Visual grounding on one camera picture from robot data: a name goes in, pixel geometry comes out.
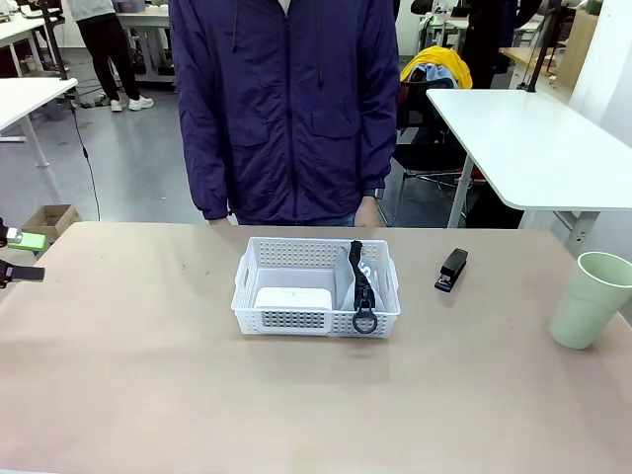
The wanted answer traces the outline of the person's left hand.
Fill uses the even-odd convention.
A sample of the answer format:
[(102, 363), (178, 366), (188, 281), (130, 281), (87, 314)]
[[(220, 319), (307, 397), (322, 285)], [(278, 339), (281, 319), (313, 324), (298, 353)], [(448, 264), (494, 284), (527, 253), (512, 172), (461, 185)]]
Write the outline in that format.
[(355, 212), (355, 227), (379, 227), (380, 216), (375, 197), (363, 197)]

